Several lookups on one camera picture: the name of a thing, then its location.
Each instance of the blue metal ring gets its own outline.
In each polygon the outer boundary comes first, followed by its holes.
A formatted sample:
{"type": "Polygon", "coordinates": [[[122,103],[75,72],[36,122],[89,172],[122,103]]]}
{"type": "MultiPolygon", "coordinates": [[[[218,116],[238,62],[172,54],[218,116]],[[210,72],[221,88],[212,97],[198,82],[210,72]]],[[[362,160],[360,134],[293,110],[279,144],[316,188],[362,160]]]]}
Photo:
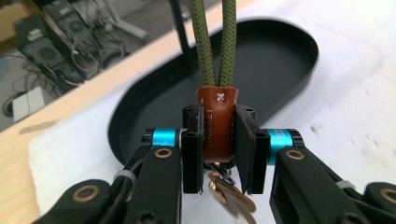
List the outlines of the blue metal ring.
{"type": "Polygon", "coordinates": [[[152,135],[153,146],[175,147],[176,128],[156,128],[152,135]]]}
{"type": "Polygon", "coordinates": [[[283,147],[292,147],[293,138],[286,129],[267,129],[267,132],[271,135],[271,155],[268,164],[275,165],[276,153],[283,147]]]}

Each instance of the wooden edge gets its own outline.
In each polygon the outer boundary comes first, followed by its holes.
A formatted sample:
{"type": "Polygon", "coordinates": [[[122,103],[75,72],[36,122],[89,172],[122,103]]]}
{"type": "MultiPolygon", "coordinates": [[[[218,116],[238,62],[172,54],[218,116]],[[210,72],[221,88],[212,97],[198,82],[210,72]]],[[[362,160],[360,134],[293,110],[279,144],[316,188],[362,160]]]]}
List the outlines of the wooden edge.
{"type": "MultiPolygon", "coordinates": [[[[237,1],[237,10],[254,0],[237,1]]],[[[221,5],[206,12],[209,30],[221,26],[221,5]]],[[[193,42],[191,23],[186,22],[189,42],[193,42]]],[[[172,31],[157,39],[121,63],[70,91],[27,119],[0,133],[1,223],[30,223],[39,217],[35,187],[29,168],[28,145],[32,138],[42,134],[57,122],[76,114],[140,73],[153,69],[153,64],[164,62],[170,55],[181,52],[177,34],[172,31]]]]}

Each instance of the black cable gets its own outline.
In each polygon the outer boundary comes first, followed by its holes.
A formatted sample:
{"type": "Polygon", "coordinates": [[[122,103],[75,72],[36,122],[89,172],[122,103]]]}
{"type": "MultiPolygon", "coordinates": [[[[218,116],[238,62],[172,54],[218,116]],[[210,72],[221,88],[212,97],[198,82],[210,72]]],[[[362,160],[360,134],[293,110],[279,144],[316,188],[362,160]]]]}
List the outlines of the black cable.
{"type": "Polygon", "coordinates": [[[32,62],[26,60],[21,65],[21,68],[27,71],[27,74],[18,77],[15,79],[12,84],[11,84],[11,89],[15,92],[28,92],[29,90],[32,90],[35,86],[35,84],[38,82],[38,86],[41,86],[44,90],[46,90],[48,87],[52,90],[52,92],[55,94],[56,98],[59,98],[61,95],[58,91],[60,91],[59,87],[54,83],[52,80],[45,78],[45,75],[41,70],[39,70],[32,62]],[[34,81],[30,84],[29,87],[29,79],[31,76],[36,76],[34,81]],[[16,84],[23,79],[23,88],[24,90],[17,90],[16,84]]]}
{"type": "Polygon", "coordinates": [[[85,5],[85,12],[87,15],[87,21],[91,20],[92,18],[90,17],[90,8],[88,7],[88,1],[84,1],[84,5],[85,5]]]}
{"type": "Polygon", "coordinates": [[[114,203],[107,208],[105,214],[100,218],[99,223],[118,223],[116,218],[122,218],[120,213],[125,209],[125,202],[132,188],[132,180],[128,177],[122,177],[122,186],[120,192],[118,193],[114,203]]]}
{"type": "MultiPolygon", "coordinates": [[[[135,176],[139,176],[140,169],[143,165],[144,159],[140,159],[134,163],[129,169],[135,176]]],[[[118,176],[113,184],[111,185],[111,196],[109,198],[108,206],[105,214],[100,218],[99,223],[118,223],[119,220],[116,218],[122,218],[119,216],[125,209],[125,203],[133,187],[133,182],[130,178],[125,176],[118,176]]]]}
{"type": "Polygon", "coordinates": [[[11,95],[10,97],[8,97],[8,99],[6,99],[2,105],[2,112],[4,114],[4,116],[8,117],[8,118],[12,118],[14,116],[14,111],[12,110],[12,101],[17,99],[18,97],[24,95],[26,93],[23,91],[17,92],[13,95],[11,95]]]}
{"type": "MultiPolygon", "coordinates": [[[[312,153],[313,157],[317,160],[319,165],[323,167],[323,169],[326,171],[326,173],[330,176],[330,178],[335,182],[340,182],[343,181],[343,178],[341,178],[335,171],[330,169],[329,166],[326,165],[323,161],[321,161],[314,153],[312,153]]],[[[356,190],[353,188],[346,188],[344,189],[344,192],[351,198],[356,199],[356,200],[361,200],[361,194],[358,193],[356,190]]]]}
{"type": "Polygon", "coordinates": [[[86,1],[84,2],[84,6],[82,6],[82,5],[77,5],[77,6],[78,6],[78,11],[82,12],[85,16],[87,16],[85,19],[83,18],[84,22],[86,22],[88,20],[93,20],[93,18],[89,14],[89,10],[88,10],[88,12],[86,11],[86,9],[87,9],[87,7],[86,7],[87,6],[87,2],[86,1]]]}
{"type": "Polygon", "coordinates": [[[111,34],[110,32],[107,32],[107,33],[108,33],[108,35],[110,35],[111,38],[113,38],[113,41],[120,43],[125,48],[125,43],[121,40],[120,34],[118,32],[116,32],[116,34],[119,36],[119,39],[114,37],[114,35],[111,34]]]}
{"type": "Polygon", "coordinates": [[[103,42],[107,43],[112,43],[117,45],[117,47],[123,47],[125,48],[125,43],[122,40],[116,39],[111,33],[106,32],[108,35],[110,35],[111,38],[107,37],[104,34],[101,34],[100,32],[93,32],[95,37],[103,42]]]}
{"type": "Polygon", "coordinates": [[[42,73],[48,80],[50,80],[52,83],[54,83],[57,87],[58,87],[58,89],[59,89],[59,91],[62,93],[62,94],[64,94],[64,93],[67,93],[67,89],[65,89],[63,86],[61,86],[60,84],[58,84],[58,82],[57,82],[57,77],[56,77],[56,74],[52,74],[52,71],[50,70],[50,69],[48,69],[48,73],[46,73],[46,72],[43,72],[42,73]]]}
{"type": "Polygon", "coordinates": [[[29,61],[27,58],[19,56],[19,55],[0,55],[0,58],[21,58],[26,61],[29,61]]]}
{"type": "Polygon", "coordinates": [[[110,63],[113,62],[115,59],[120,60],[120,59],[122,59],[124,57],[125,57],[125,54],[122,51],[120,51],[120,52],[112,52],[112,53],[108,54],[103,59],[102,66],[104,68],[107,68],[110,65],[110,63]]]}

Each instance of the black screw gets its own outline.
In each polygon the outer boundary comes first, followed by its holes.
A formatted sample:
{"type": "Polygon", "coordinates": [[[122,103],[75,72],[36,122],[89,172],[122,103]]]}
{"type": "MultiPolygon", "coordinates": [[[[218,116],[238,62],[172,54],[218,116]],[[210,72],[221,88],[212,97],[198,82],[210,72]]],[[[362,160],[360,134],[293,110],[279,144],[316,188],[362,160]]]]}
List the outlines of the black screw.
{"type": "Polygon", "coordinates": [[[167,151],[167,150],[160,150],[160,151],[158,152],[158,154],[161,155],[161,156],[166,156],[166,155],[169,154],[169,151],[167,151]]]}
{"type": "Polygon", "coordinates": [[[290,153],[290,155],[293,156],[293,157],[301,157],[300,152],[297,152],[297,151],[292,151],[292,152],[290,153]]]}
{"type": "Polygon", "coordinates": [[[90,189],[82,190],[81,192],[78,193],[78,196],[81,198],[86,198],[86,197],[91,196],[92,194],[93,194],[93,189],[90,188],[90,189]]]}

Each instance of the zip tie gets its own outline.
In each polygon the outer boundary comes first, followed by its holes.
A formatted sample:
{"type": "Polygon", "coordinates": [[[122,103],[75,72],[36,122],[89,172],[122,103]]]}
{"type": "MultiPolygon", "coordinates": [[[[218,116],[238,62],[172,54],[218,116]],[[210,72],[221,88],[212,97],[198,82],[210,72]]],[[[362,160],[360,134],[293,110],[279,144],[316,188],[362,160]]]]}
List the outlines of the zip tie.
{"type": "Polygon", "coordinates": [[[335,183],[337,186],[338,186],[338,188],[340,188],[340,189],[349,189],[349,188],[351,188],[351,189],[355,189],[355,185],[353,185],[352,183],[350,183],[349,181],[347,181],[347,180],[341,180],[341,181],[338,181],[337,183],[335,183]]]}
{"type": "Polygon", "coordinates": [[[114,179],[113,181],[115,181],[117,179],[117,177],[119,176],[125,176],[131,179],[132,181],[132,185],[134,184],[134,182],[136,182],[136,175],[134,175],[134,173],[132,173],[129,170],[120,170],[118,171],[115,175],[114,175],[114,179]]]}

